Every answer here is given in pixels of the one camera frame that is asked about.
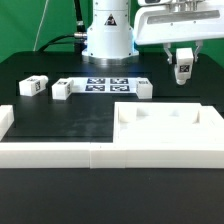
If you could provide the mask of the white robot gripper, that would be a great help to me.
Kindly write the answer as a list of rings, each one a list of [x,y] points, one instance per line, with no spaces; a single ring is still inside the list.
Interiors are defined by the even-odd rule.
[[[163,44],[167,62],[173,63],[171,43],[196,41],[194,62],[203,40],[224,37],[224,5],[199,5],[195,11],[171,12],[168,6],[140,8],[134,21],[138,45]]]

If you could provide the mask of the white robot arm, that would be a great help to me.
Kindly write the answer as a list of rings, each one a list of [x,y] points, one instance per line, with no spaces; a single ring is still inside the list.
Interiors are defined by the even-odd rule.
[[[130,0],[93,0],[93,21],[82,56],[93,63],[136,57],[135,45],[224,38],[224,0],[137,0],[133,22]]]

